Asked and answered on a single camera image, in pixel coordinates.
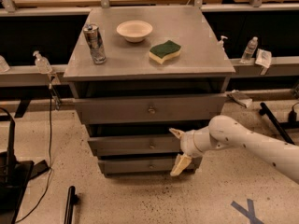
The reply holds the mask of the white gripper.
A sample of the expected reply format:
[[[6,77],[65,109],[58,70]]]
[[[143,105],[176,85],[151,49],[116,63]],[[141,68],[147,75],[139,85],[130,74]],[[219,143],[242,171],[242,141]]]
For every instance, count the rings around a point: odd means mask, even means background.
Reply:
[[[202,157],[204,152],[201,142],[205,135],[201,131],[191,130],[186,133],[182,130],[170,128],[177,139],[180,139],[180,148],[184,154],[178,154],[170,172],[171,176],[179,176],[192,162],[192,158]]]

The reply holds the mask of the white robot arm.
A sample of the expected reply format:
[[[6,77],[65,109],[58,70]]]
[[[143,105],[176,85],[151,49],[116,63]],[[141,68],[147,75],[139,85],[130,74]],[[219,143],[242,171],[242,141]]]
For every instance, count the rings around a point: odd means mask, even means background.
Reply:
[[[299,183],[299,146],[255,133],[230,117],[218,115],[199,130],[169,131],[180,141],[182,151],[176,157],[171,176],[180,175],[192,159],[202,158],[209,150],[242,147]]]

